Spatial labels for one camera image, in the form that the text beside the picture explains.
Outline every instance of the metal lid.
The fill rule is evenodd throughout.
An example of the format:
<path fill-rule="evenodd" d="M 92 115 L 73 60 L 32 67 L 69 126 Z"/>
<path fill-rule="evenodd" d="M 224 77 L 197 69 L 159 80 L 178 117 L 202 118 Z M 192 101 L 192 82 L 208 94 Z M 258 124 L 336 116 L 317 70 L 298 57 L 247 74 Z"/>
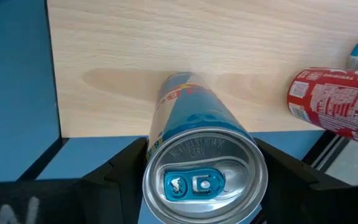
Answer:
<path fill-rule="evenodd" d="M 187 178 L 204 177 L 198 173 L 210 179 Z M 179 197 L 167 189 L 167 180 L 175 185 L 180 180 L 175 175 L 189 182 Z M 164 223 L 238 223 L 257 208 L 266 187 L 267 168 L 255 143 L 216 128 L 187 131 L 165 142 L 150 159 L 143 179 L 145 202 Z M 211 194 L 198 197 L 198 188 Z"/>

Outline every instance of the red can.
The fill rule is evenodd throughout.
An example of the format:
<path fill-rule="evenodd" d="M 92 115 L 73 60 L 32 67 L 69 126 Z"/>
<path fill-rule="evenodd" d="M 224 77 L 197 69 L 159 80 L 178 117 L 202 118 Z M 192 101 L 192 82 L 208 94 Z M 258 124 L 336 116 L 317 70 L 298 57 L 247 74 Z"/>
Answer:
<path fill-rule="evenodd" d="M 287 103 L 297 118 L 358 141 L 358 70 L 307 68 L 292 82 Z"/>

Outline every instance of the silver can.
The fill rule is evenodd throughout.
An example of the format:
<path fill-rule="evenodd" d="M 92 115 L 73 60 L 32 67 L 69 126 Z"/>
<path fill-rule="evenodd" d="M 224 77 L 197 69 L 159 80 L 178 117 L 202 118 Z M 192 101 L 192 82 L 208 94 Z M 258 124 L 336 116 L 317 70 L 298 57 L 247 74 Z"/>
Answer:
<path fill-rule="evenodd" d="M 267 187 L 254 140 L 199 76 L 178 73 L 158 92 L 143 193 L 164 223 L 239 223 Z"/>

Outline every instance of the blue pull tab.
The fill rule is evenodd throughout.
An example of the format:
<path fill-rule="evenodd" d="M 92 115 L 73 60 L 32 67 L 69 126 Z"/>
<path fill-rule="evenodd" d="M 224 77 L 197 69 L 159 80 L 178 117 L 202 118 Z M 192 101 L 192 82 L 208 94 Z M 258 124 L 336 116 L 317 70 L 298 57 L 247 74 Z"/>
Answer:
<path fill-rule="evenodd" d="M 165 196 L 170 201 L 207 200 L 219 195 L 224 177 L 212 168 L 168 171 L 164 175 Z"/>

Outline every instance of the light wood surface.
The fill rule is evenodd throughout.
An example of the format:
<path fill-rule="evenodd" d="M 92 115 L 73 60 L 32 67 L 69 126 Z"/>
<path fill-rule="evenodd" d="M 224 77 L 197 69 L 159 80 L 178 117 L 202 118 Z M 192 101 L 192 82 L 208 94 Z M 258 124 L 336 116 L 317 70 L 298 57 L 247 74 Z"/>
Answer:
<path fill-rule="evenodd" d="M 286 93 L 302 68 L 343 68 L 358 0 L 48 0 L 64 137 L 149 133 L 165 77 L 192 71 L 248 131 L 317 129 Z"/>

